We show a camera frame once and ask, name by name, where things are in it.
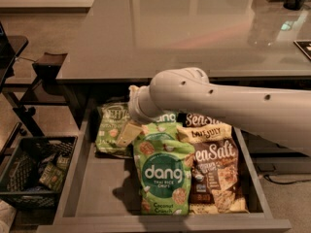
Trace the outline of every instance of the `black basket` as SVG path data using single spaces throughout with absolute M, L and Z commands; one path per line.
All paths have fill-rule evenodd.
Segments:
M 0 177 L 0 199 L 17 209 L 56 208 L 65 179 L 58 192 L 27 191 L 38 183 L 38 164 L 51 154 L 62 154 L 71 160 L 77 137 L 21 138 Z

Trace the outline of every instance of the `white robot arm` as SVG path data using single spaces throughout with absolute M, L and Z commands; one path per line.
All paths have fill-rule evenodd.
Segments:
M 213 117 L 292 150 L 311 148 L 311 91 L 209 83 L 198 68 L 158 73 L 132 89 L 130 117 L 141 124 L 167 111 Z

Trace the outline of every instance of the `floor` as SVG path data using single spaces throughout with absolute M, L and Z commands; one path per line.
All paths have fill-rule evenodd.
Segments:
M 68 52 L 85 18 L 86 13 L 0 14 L 0 20 L 9 35 L 27 36 L 29 45 L 21 57 L 33 60 L 41 57 L 45 51 Z M 18 60 L 14 69 L 15 76 L 9 78 L 8 83 L 31 83 L 35 78 L 29 60 Z M 34 118 L 46 135 L 72 135 L 78 131 L 67 107 L 36 107 Z M 17 122 L 10 104 L 0 94 L 0 148 Z M 311 179 L 311 175 L 288 175 L 278 179 Z M 278 185 L 264 179 L 260 179 L 260 182 L 273 216 L 289 219 L 293 226 L 290 233 L 310 232 L 311 183 Z M 40 212 L 17 211 L 11 232 L 36 232 L 40 221 L 52 223 L 52 213 L 42 216 Z

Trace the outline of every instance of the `open drawer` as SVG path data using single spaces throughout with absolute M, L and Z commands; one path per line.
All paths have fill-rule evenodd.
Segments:
M 89 103 L 53 225 L 39 233 L 58 232 L 286 232 L 291 224 L 273 218 L 241 131 L 241 183 L 249 214 L 140 216 L 139 182 L 133 159 L 96 158 L 96 103 Z

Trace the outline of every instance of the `countertop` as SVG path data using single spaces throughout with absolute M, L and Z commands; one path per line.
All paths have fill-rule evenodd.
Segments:
M 266 0 L 95 0 L 60 83 L 134 82 L 196 66 L 210 78 L 311 77 L 294 40 L 311 39 L 310 7 Z

